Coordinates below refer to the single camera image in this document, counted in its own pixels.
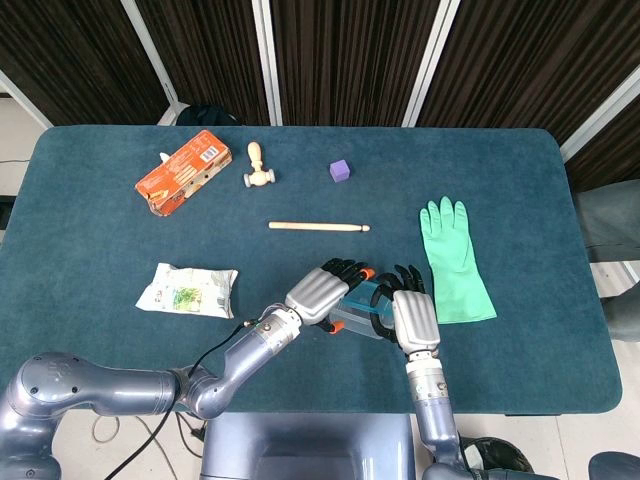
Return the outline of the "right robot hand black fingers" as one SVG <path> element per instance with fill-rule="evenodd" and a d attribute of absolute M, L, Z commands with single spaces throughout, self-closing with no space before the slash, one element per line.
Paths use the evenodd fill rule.
<path fill-rule="evenodd" d="M 406 356 L 429 352 L 439 356 L 440 334 L 435 307 L 426 293 L 419 270 L 413 265 L 407 268 L 395 265 L 395 273 L 377 276 L 377 286 L 370 299 L 370 322 L 381 338 L 396 343 Z M 379 300 L 385 297 L 392 306 L 394 329 L 387 328 L 377 312 Z"/>

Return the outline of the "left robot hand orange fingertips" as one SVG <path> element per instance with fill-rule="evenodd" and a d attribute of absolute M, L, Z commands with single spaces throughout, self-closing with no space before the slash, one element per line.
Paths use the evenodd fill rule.
<path fill-rule="evenodd" d="M 375 270 L 365 262 L 332 258 L 300 280 L 287 293 L 284 304 L 298 314 L 304 325 L 315 325 L 335 334 L 343 326 L 331 323 L 329 312 L 349 292 L 374 275 Z"/>

